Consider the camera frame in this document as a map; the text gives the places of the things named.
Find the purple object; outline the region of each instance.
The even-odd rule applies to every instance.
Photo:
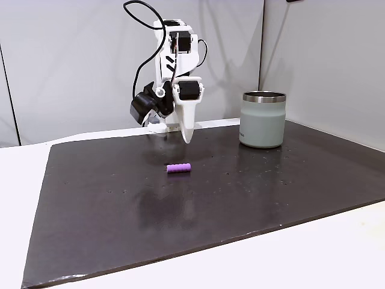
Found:
[[[190,164],[169,164],[167,166],[167,173],[182,173],[182,172],[190,172],[191,165]]]

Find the white table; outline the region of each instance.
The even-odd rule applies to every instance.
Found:
[[[201,122],[199,128],[239,124]],[[0,149],[0,287],[19,289],[51,145],[150,134],[92,132]],[[385,202],[58,289],[385,288]]]

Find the black mat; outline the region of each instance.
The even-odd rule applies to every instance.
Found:
[[[23,288],[142,266],[385,198],[385,154],[286,122],[284,145],[238,126],[52,147]],[[192,165],[167,175],[166,163]]]

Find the white panel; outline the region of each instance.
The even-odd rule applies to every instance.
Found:
[[[137,126],[129,114],[132,82],[156,39],[125,13],[123,2],[0,1],[0,35],[23,143]],[[196,121],[238,117],[242,93],[258,86],[263,0],[149,3],[166,19],[183,19],[209,45],[206,63],[194,73],[206,87]],[[146,8],[135,5],[133,11],[147,23],[156,20]],[[137,92],[154,80],[152,61]]]
[[[384,15],[379,0],[266,0],[261,88],[288,94],[288,119],[385,150]]]
[[[18,146],[7,80],[0,55],[0,148]]]

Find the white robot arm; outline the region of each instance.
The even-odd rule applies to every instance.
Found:
[[[159,20],[154,22],[153,27],[131,15],[126,6],[133,3],[149,7],[158,16]],[[189,143],[194,132],[196,105],[202,101],[205,91],[202,79],[190,74],[201,65],[198,43],[204,40],[199,40],[193,29],[181,20],[161,19],[151,6],[142,1],[129,1],[123,4],[123,7],[135,20],[154,29],[158,39],[158,50],[153,55],[155,56],[156,89],[153,91],[154,82],[145,86],[143,92],[134,97],[130,112],[141,125],[145,124],[152,112],[161,119],[166,119],[168,116],[174,119],[172,114],[175,113],[183,139]],[[137,76],[141,67],[150,60],[151,58],[140,66]]]

